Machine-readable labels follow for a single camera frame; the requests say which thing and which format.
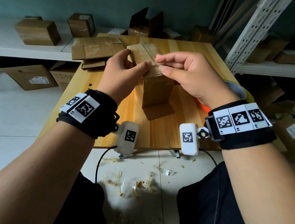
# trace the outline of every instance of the black cable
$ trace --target black cable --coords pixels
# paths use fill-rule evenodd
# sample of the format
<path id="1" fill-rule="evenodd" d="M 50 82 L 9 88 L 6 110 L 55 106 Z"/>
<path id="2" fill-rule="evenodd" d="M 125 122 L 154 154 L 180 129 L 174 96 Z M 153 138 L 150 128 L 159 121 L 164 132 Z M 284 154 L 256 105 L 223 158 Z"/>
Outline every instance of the black cable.
<path id="1" fill-rule="evenodd" d="M 218 170 L 218 167 L 217 167 L 217 163 L 215 161 L 215 159 L 210 155 L 209 152 L 205 151 L 205 150 L 202 150 L 202 149 L 199 149 L 200 151 L 202 152 L 205 152 L 206 154 L 208 154 L 208 156 L 211 157 L 211 159 L 213 160 L 215 166 L 216 166 L 216 169 L 217 169 L 217 172 L 218 172 L 218 176 L 219 176 L 219 181 L 218 181 L 218 194 L 217 194 L 217 203 L 216 203 L 216 209 L 215 209 L 215 217 L 214 217 L 214 224 L 217 223 L 217 209 L 218 209 L 218 203 L 219 203 L 219 197 L 220 197 L 220 173 L 219 173 L 219 170 Z"/>
<path id="2" fill-rule="evenodd" d="M 96 183 L 96 184 L 97 184 L 97 171 L 98 171 L 98 166 L 99 166 L 99 164 L 100 164 L 100 161 L 102 160 L 103 156 L 104 156 L 109 150 L 111 150 L 111 149 L 115 149 L 115 148 L 117 148 L 117 146 L 112 146 L 112 147 L 110 147 L 109 149 L 107 149 L 107 150 L 102 154 L 101 158 L 99 159 L 98 164 L 97 164 L 97 166 L 96 166 L 96 172 L 95 172 L 95 183 Z"/>

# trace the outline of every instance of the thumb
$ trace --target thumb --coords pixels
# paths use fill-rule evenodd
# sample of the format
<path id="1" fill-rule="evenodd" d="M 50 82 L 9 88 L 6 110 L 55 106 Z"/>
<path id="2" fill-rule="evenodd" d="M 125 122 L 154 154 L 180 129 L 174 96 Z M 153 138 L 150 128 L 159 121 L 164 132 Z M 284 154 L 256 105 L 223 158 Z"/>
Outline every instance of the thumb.
<path id="1" fill-rule="evenodd" d="M 172 68 L 165 65 L 160 65 L 159 70 L 162 72 L 163 75 L 170 79 L 174 79 L 175 81 L 182 83 L 183 76 L 187 73 L 187 71 Z"/>
<path id="2" fill-rule="evenodd" d="M 136 76 L 142 77 L 145 73 L 147 73 L 152 66 L 151 61 L 143 61 L 142 63 L 138 64 L 137 66 L 131 68 L 133 74 Z"/>

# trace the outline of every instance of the black wrist strap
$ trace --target black wrist strap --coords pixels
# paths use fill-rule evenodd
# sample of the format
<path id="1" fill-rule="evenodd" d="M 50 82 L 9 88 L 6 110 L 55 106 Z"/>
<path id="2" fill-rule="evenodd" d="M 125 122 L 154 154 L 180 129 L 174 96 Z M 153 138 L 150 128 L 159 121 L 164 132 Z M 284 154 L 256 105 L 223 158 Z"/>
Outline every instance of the black wrist strap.
<path id="1" fill-rule="evenodd" d="M 263 145 L 274 141 L 277 137 L 270 127 L 255 129 L 252 131 L 220 135 L 218 127 L 213 116 L 213 112 L 228 109 L 231 107 L 247 104 L 245 100 L 239 100 L 225 104 L 214 110 L 211 110 L 205 118 L 204 127 L 208 128 L 211 139 L 220 143 L 221 149 L 231 150 L 239 148 L 247 148 L 256 145 Z"/>
<path id="2" fill-rule="evenodd" d="M 105 137 L 114 130 L 115 124 L 120 118 L 116 113 L 118 106 L 110 96 L 98 90 L 89 89 L 85 93 L 100 104 L 97 109 L 82 123 L 66 112 L 59 113 L 56 121 L 69 123 L 94 139 Z"/>

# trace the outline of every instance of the forearm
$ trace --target forearm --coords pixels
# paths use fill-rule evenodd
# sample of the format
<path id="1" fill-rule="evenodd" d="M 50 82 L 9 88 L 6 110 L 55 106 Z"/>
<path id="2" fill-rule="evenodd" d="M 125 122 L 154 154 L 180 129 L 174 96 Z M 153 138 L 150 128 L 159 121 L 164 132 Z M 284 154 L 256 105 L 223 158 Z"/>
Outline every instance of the forearm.
<path id="1" fill-rule="evenodd" d="M 59 121 L 0 172 L 3 223 L 53 223 L 95 140 Z"/>
<path id="2" fill-rule="evenodd" d="M 272 144 L 223 150 L 245 223 L 293 223 L 295 174 Z"/>

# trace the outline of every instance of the wristband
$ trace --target wristband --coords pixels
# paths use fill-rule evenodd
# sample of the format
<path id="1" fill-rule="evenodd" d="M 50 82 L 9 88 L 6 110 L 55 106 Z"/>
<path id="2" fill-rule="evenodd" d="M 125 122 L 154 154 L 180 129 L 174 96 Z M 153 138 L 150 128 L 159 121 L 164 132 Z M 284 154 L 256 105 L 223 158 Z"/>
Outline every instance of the wristband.
<path id="1" fill-rule="evenodd" d="M 110 96 L 89 89 L 85 94 L 79 93 L 62 106 L 56 121 L 69 123 L 97 139 L 114 131 L 120 118 L 116 113 L 117 108 L 116 102 Z"/>
<path id="2" fill-rule="evenodd" d="M 237 106 L 242 107 L 242 105 L 245 105 L 245 108 L 253 106 L 253 104 L 247 104 L 245 100 L 239 100 L 239 101 L 228 103 L 226 105 L 213 109 L 212 111 L 208 113 L 209 116 L 205 118 L 204 127 L 208 128 L 211 139 L 213 141 L 220 143 L 221 149 L 231 150 L 231 149 L 247 148 L 251 146 L 270 143 L 276 139 L 276 135 L 274 131 L 270 127 L 268 127 L 268 126 L 271 126 L 270 122 L 264 116 L 264 114 L 260 111 L 260 109 L 256 109 L 256 110 L 258 110 L 259 112 L 259 115 L 261 117 L 261 122 L 260 123 L 258 123 L 257 121 L 255 123 L 252 122 L 254 126 L 252 126 L 253 124 L 250 123 L 250 120 L 247 123 L 249 127 L 250 126 L 252 127 L 252 130 L 249 130 L 249 131 L 240 130 L 239 128 L 236 128 L 237 126 L 234 127 L 235 124 L 229 124 L 229 127 L 224 129 L 220 129 L 217 126 L 216 118 L 218 117 L 215 118 L 215 116 L 216 114 L 218 114 L 219 111 L 222 111 L 222 110 L 226 111 L 227 109 L 230 111 L 234 107 L 237 107 Z"/>

